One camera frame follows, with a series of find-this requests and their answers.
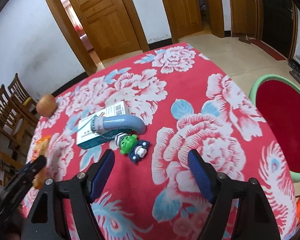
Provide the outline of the orange cloth bundle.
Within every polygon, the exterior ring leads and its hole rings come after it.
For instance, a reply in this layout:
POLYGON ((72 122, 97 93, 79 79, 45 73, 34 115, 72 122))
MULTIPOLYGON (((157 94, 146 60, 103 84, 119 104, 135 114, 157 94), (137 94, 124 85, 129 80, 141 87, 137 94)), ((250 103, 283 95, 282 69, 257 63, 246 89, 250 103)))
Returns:
POLYGON ((32 181, 32 186, 35 189, 41 189, 45 180, 47 179, 46 175, 46 162, 47 155, 49 151, 49 143, 51 140, 51 135, 46 135, 39 139, 36 142, 36 145, 33 150, 31 162, 35 162, 38 165, 38 172, 34 176, 32 181))

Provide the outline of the wooden chair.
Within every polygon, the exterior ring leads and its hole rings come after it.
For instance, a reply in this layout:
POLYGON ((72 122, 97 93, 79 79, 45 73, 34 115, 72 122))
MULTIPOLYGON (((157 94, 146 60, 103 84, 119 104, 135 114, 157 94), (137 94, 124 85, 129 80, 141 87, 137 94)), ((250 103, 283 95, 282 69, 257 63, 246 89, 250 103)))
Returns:
POLYGON ((14 95, 27 109, 33 110, 36 108, 37 103, 23 87, 17 73, 15 74, 11 84, 8 86, 8 91, 11 95, 14 95))
MULTIPOLYGON (((32 137, 30 127, 35 128, 37 118, 31 118, 17 105, 17 98, 10 96, 4 85, 0 87, 0 137, 7 139, 7 149, 17 156, 26 157, 25 136, 32 137)), ((0 149, 0 160, 13 170, 20 170, 24 165, 16 158, 8 155, 0 149)))

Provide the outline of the white teal medicine box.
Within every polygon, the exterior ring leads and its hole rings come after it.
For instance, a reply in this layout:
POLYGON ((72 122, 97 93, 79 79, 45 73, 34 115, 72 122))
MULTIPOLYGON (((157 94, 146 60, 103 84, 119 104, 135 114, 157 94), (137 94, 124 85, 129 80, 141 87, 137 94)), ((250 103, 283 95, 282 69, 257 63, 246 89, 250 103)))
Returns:
POLYGON ((119 128, 118 124, 106 122, 117 122, 119 116, 125 114, 129 114, 128 107, 124 101, 120 101, 79 120, 76 133, 77 146, 88 150, 113 140, 115 135, 124 129, 119 128))

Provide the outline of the apple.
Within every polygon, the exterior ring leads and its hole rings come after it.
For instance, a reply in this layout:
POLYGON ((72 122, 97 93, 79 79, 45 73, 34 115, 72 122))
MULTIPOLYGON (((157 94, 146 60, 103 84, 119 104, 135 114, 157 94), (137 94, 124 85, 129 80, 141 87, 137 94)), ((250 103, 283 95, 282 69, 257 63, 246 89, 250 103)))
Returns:
POLYGON ((51 94, 45 94, 36 105, 36 111, 43 117, 50 117, 57 109, 55 97, 51 94))

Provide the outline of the blue curved tube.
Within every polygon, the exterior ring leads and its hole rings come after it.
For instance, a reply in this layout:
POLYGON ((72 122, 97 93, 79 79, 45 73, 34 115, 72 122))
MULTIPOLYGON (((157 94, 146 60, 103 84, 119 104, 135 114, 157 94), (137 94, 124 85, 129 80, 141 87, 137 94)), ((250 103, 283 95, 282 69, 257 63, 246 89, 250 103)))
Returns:
POLYGON ((139 117, 130 114, 109 117, 94 116, 91 119, 90 128, 93 133, 99 135, 122 129, 130 129, 137 134, 143 134, 146 131, 145 123, 139 117))

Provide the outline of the red basin green rim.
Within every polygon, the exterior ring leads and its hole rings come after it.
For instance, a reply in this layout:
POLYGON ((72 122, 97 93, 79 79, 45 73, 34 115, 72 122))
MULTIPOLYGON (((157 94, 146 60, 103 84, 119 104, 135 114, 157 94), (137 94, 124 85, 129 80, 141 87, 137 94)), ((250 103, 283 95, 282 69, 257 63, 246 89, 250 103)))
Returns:
POLYGON ((259 77, 249 99, 260 111, 279 143, 295 183, 300 182, 300 88, 276 74, 259 77))

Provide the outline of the red floral tablecloth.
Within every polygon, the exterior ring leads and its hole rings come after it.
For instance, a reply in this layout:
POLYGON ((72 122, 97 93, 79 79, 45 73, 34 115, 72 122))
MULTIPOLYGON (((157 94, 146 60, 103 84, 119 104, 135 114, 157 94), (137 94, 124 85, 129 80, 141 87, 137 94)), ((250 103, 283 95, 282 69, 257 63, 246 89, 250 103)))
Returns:
POLYGON ((218 66, 181 43, 119 62, 72 86, 58 109, 41 118, 27 159, 49 137, 47 175, 67 180, 115 152, 102 196, 92 204, 106 239, 196 239, 210 211, 187 164, 198 151, 235 180, 255 177, 265 191, 282 239, 296 231, 296 203, 288 164, 266 120, 218 66), (114 141, 83 150, 81 119, 123 101, 145 123, 150 143, 138 164, 114 141))

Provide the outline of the red door mat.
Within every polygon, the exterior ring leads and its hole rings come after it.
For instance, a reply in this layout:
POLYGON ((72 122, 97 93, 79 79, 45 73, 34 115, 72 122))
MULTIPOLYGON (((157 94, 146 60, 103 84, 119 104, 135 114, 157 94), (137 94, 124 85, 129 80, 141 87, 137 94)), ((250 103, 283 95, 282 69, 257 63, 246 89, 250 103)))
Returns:
POLYGON ((258 48, 262 49, 264 52, 266 52, 268 55, 270 55, 272 58, 274 58, 276 61, 286 61, 287 59, 281 55, 278 51, 271 48, 271 46, 267 45, 261 40, 257 39, 250 39, 250 42, 254 45, 256 45, 258 48))

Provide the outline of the brown shoe near doorway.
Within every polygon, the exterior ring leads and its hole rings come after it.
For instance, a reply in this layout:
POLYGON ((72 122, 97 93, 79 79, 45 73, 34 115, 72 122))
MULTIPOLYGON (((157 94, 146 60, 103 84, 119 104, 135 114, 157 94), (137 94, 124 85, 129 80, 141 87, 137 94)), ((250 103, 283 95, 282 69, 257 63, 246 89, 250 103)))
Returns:
POLYGON ((245 36, 240 36, 240 37, 238 38, 238 40, 239 40, 240 42, 243 42, 243 43, 246 43, 246 44, 251 44, 251 40, 250 40, 250 38, 249 38, 247 35, 245 35, 245 36))

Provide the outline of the left wooden door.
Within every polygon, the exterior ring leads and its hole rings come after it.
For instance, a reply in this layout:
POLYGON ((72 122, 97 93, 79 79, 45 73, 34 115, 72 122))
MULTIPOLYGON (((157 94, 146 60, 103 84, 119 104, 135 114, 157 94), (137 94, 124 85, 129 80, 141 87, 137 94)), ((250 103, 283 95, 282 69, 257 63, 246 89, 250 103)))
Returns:
POLYGON ((101 60, 140 50, 123 0, 69 0, 101 60))

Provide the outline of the wooden door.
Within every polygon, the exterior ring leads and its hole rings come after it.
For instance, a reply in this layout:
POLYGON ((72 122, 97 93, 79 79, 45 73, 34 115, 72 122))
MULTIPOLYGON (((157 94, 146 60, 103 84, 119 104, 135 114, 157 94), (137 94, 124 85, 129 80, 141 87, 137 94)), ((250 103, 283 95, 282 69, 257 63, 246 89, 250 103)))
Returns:
POLYGON ((169 0, 176 23, 178 38, 202 31, 203 24, 198 0, 169 0))
POLYGON ((101 60, 140 50, 123 0, 69 0, 101 60))

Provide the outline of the middle wooden door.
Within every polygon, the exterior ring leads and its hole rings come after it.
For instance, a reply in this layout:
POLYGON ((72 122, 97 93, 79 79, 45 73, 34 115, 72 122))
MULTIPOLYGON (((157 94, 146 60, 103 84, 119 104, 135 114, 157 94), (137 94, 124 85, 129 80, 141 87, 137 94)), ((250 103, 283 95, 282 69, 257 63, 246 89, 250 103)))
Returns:
POLYGON ((169 0, 176 23, 178 38, 202 31, 203 24, 198 0, 169 0))

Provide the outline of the dark entrance door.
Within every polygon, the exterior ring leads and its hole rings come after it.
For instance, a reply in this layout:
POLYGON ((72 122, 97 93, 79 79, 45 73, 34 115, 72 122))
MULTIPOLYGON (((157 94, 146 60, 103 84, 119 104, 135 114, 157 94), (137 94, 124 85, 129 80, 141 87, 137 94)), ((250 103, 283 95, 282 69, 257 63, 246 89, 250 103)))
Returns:
POLYGON ((262 41, 289 57, 294 37, 294 11, 292 0, 262 0, 262 41))

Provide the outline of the dark slippers by wall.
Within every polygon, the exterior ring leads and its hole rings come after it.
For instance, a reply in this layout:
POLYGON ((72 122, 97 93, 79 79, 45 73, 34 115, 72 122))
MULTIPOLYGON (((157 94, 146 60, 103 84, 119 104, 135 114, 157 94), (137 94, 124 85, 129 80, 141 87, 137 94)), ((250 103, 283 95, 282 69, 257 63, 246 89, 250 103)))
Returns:
POLYGON ((300 68, 292 61, 288 62, 292 70, 289 71, 290 75, 300 84, 300 68))

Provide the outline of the low wooden wall panel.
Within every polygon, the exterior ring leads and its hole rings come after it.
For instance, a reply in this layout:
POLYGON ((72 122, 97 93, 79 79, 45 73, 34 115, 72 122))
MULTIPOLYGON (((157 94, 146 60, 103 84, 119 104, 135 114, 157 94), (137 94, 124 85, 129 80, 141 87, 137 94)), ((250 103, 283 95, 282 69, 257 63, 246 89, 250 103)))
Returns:
POLYGON ((231 35, 255 37, 257 12, 255 0, 230 0, 231 35))

